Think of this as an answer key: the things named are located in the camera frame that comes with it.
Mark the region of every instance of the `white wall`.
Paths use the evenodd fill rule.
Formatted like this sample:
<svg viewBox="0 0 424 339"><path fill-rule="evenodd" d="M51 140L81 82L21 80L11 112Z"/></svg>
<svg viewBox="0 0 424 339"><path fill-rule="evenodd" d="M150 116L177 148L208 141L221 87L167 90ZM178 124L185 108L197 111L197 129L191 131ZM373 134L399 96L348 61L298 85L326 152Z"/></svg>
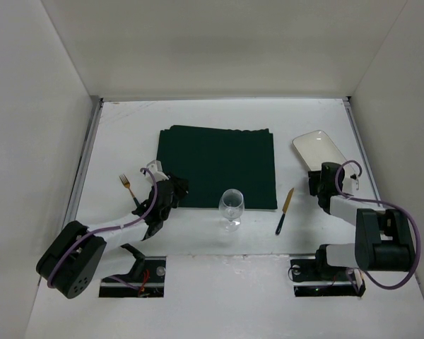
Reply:
<svg viewBox="0 0 424 339"><path fill-rule="evenodd" d="M408 1L351 104L382 197L419 224L424 294L424 0Z"/></svg>
<svg viewBox="0 0 424 339"><path fill-rule="evenodd" d="M24 335L90 108L40 0L0 1L0 339Z"/></svg>
<svg viewBox="0 0 424 339"><path fill-rule="evenodd" d="M351 95L406 0L42 0L89 93Z"/></svg>

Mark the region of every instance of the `white tabletop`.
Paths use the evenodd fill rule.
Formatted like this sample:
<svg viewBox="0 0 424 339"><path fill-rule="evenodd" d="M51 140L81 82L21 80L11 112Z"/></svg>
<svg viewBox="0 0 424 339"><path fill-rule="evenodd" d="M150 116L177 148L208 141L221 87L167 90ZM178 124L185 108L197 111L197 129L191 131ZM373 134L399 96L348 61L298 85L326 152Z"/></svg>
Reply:
<svg viewBox="0 0 424 339"><path fill-rule="evenodd" d="M325 214L309 196L306 170L292 147L294 137L322 129L347 159L362 162L342 100L106 103L78 210L81 222L117 219L134 208L121 173L139 200L147 197L150 184L139 168L155 157L159 131L173 124L270 129L279 208L295 187L281 235L275 236L279 210L245 211L243 225L231 234L220 232L217 210L173 210L156 236L135 244L147 256L169 254L163 298L99 299L95 281L67 300L43 280L27 339L424 338L424 301L414 279L396 291L366 281L362 299L296 298L287 256L195 256L309 253L320 244L353 242L354 227ZM367 173L354 193L374 197ZM404 274L376 278L389 284Z"/></svg>
<svg viewBox="0 0 424 339"><path fill-rule="evenodd" d="M354 242L354 227L324 213L317 205L317 198L309 195L306 166L292 145L295 137L321 129L344 157L363 163L340 99L106 102L77 219L85 225L99 223L120 218L135 209L129 192L118 179L121 173L129 178L137 198L146 199L151 186L139 169L156 157L160 130L175 124L223 129L269 128L275 148L278 210L246 210L242 226L233 233L219 228L218 209L172 210L159 233L136 244L145 255L296 254L315 252L320 244ZM283 230L276 237L281 207L292 187L295 193ZM374 198L367 172L360 178L360 190L354 193Z"/></svg>
<svg viewBox="0 0 424 339"><path fill-rule="evenodd" d="M165 296L68 300L41 284L26 339L424 339L416 281L357 297L295 297L287 256L168 256ZM405 273L378 273L384 283Z"/></svg>

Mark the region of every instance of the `cable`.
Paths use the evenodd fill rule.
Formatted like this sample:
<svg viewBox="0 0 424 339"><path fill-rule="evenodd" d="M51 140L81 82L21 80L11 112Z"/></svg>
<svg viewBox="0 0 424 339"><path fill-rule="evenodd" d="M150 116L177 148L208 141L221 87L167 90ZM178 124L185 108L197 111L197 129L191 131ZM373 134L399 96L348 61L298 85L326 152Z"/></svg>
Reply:
<svg viewBox="0 0 424 339"><path fill-rule="evenodd" d="M149 280L149 270L145 270L143 274L143 282L141 283L139 293L137 294L138 297L140 297L140 294L144 289L144 285L148 282L148 280Z"/></svg>
<svg viewBox="0 0 424 339"><path fill-rule="evenodd" d="M413 228L413 233L415 235L415 241L416 241L416 254L415 254L415 259L413 260L413 265L410 267L410 270L408 271L408 273L407 273L407 275L405 276L404 279L402 279L400 282L398 282L395 285L386 286L386 285L382 285L381 283L377 282L368 272L364 271L366 273L367 277L369 278L369 280L372 281L374 284L376 284L376 286L383 288L384 290L396 290L396 289L404 286L411 279L411 277L413 277L416 269L418 268L419 259L421 257L421 239L420 239L420 235L419 235L418 226L417 226L415 220L413 219L413 216L411 216L411 214L409 212L407 212L406 210L404 210L401 206L398 206L394 203L388 203L388 202L382 201L382 200L355 198L353 196L350 196L350 195L342 192L342 190L339 188L339 175L341 174L344 166L346 166L348 164L355 164L355 165L358 166L358 169L360 170L360 173L358 174L359 177L361 177L361 174L363 173L363 169L357 161L349 160L349 161L346 161L345 163L343 163L338 168L338 170L336 172L336 176L334 177L334 186L336 187L336 190L338 191L338 193L340 195L342 195L343 197L345 197L347 199L353 200L353 201L360 201L361 203L380 203L382 205L389 206L391 208L395 208L397 210L400 210L407 217L407 219L410 221L411 227Z"/></svg>
<svg viewBox="0 0 424 339"><path fill-rule="evenodd" d="M360 290L358 289L358 286L356 285L356 282L353 281L352 277L351 277L351 273L353 273L353 271L351 269L346 269L346 276L348 281L351 282L353 289L355 290L356 295L360 294Z"/></svg>
<svg viewBox="0 0 424 339"><path fill-rule="evenodd" d="M117 282L123 285L126 285L128 288L131 288L133 290L137 290L137 291L140 290L140 287L130 285L128 282L125 282L124 280L122 280L121 278L118 278L117 276L111 275L109 278L116 280Z"/></svg>
<svg viewBox="0 0 424 339"><path fill-rule="evenodd" d="M336 276L333 277L333 282L331 283L331 285L328 285L325 288L332 287L335 282L336 282Z"/></svg>
<svg viewBox="0 0 424 339"><path fill-rule="evenodd" d="M292 281L294 283L295 281L293 280L293 277L291 278L290 274L289 274L292 271L292 269L293 269L293 267L288 269L288 278L289 278L290 281Z"/></svg>
<svg viewBox="0 0 424 339"><path fill-rule="evenodd" d="M77 249L77 247L84 242L87 238L91 237L94 234L97 233L101 233L101 232L108 232L108 231L115 231L115 230L120 230L121 228L125 228L125 227L129 227L132 225L135 225L136 223L138 223L139 221L142 221L144 218L146 218L148 216L148 214L152 211L155 202L157 200L157 194L158 194L158 189L157 189L157 181L155 180L154 174L152 174L152 172L147 169L147 168L141 168L140 172L142 173L149 173L149 175L151 176L151 179L153 180L153 186L154 186L154 197L153 200L151 201L151 204L149 205L148 209L146 210L145 213L143 213L141 215L141 217L135 219L134 221L128 222L127 224L124 224L122 227L121 225L117 225L117 226L109 226L109 227L104 227L104 228L98 228L96 230L93 230L91 232L86 233L85 235L83 235L80 239L78 239L76 242L74 242L71 247L69 247L66 252L63 254L63 256L59 259L59 261L57 262L57 264L55 265L54 269L52 270L52 272L50 273L48 279L47 279L47 286L48 288L54 288L52 281L54 279L54 276L57 274L59 268L61 267L61 265L63 264L63 262L66 260L66 258L69 256L69 254L71 254L72 251L75 251Z"/></svg>

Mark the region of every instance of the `green cloth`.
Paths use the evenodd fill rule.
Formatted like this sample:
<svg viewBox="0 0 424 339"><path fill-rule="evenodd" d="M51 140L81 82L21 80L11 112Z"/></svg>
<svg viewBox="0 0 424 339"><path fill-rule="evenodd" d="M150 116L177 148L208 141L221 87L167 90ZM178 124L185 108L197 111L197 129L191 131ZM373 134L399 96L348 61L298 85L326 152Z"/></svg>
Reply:
<svg viewBox="0 0 424 339"><path fill-rule="evenodd" d="M160 131L157 160L164 172L189 180L181 207L217 208L223 192L238 189L245 208L275 210L273 134L193 126Z"/></svg>

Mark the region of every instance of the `white enclosure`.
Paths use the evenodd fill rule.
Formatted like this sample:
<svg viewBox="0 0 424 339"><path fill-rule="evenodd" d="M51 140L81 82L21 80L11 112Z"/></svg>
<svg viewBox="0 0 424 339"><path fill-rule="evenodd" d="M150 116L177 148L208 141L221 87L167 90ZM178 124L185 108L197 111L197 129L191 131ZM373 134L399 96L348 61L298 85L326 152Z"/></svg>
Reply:
<svg viewBox="0 0 424 339"><path fill-rule="evenodd" d="M25 339L424 339L424 303L414 281L391 293L368 282L362 299L317 302L294 296L287 256L168 256L167 267L174 274L165 296L152 300L100 299L96 282L72 300L41 286ZM376 276L394 283L402 275Z"/></svg>
<svg viewBox="0 0 424 339"><path fill-rule="evenodd" d="M90 95L352 96L382 198L418 221L424 295L424 0L6 0L0 338L24 336L35 264L63 223Z"/></svg>

